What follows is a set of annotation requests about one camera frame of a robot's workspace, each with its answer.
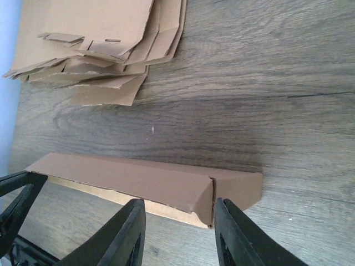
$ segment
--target wood grain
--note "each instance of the wood grain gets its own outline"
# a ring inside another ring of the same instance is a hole
[[[134,106],[22,87],[11,171],[53,151],[260,171],[263,230],[309,265],[355,265],[354,18],[345,0],[190,0]],[[61,258],[118,209],[46,184],[21,235]],[[148,215],[144,265],[217,265],[214,232]]]

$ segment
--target cardboard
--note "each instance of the cardboard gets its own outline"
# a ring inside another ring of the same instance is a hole
[[[179,21],[179,28],[177,29],[176,36],[173,40],[172,45],[170,46],[170,49],[167,53],[166,56],[159,58],[159,59],[153,59],[153,60],[147,60],[145,64],[147,65],[153,65],[153,64],[160,64],[160,63],[166,63],[172,60],[172,58],[175,55],[176,49],[178,48],[182,32],[184,31],[184,23],[185,23],[185,16],[186,16],[186,6],[187,6],[187,0],[181,0],[181,10],[180,10],[180,21]]]
[[[85,36],[80,52],[120,57],[142,40],[152,4],[153,0],[51,0],[43,31]]]
[[[100,67],[72,59],[67,60],[64,65],[29,75],[28,82],[36,81],[41,83],[73,85],[85,80],[144,74],[145,70],[146,66],[144,64],[133,64],[127,67],[121,64],[112,64],[110,66]]]
[[[79,89],[77,94],[71,98],[70,103],[82,106],[105,104],[132,106],[147,74],[148,70],[143,75],[123,76],[75,85],[72,88]]]
[[[129,65],[139,63],[147,59],[159,32],[161,1],[162,0],[154,1],[143,39],[134,47],[133,51],[129,55],[128,60],[126,60],[124,64]]]
[[[204,228],[213,227],[218,197],[229,198],[241,209],[261,198],[260,173],[55,153],[26,171],[119,204],[143,198],[147,212]]]
[[[38,71],[50,69],[52,67],[57,66],[58,64],[61,64],[65,60],[66,60],[66,58],[58,58],[58,59],[53,59],[53,60],[49,60],[49,61],[40,62],[40,63],[34,64],[34,65],[30,65],[25,68],[17,69],[16,71],[10,70],[8,73],[11,73],[11,74],[8,75],[8,73],[7,73],[3,77],[10,76],[12,79],[16,79],[16,78],[21,77],[22,75],[29,75],[29,74],[36,73]]]
[[[162,1],[159,19],[159,33],[149,52],[147,61],[167,55],[180,25],[181,0]]]
[[[38,67],[40,62],[76,55],[80,44],[66,47],[61,42],[44,41],[37,36],[43,33],[43,22],[50,8],[48,0],[24,0],[18,31],[15,58],[11,69],[27,72]]]

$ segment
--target folded cardboard strip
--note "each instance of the folded cardboard strip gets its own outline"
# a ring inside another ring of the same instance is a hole
[[[246,209],[261,198],[262,175],[128,158],[48,154],[26,171],[119,204],[145,199],[146,211],[213,227],[217,198]]]

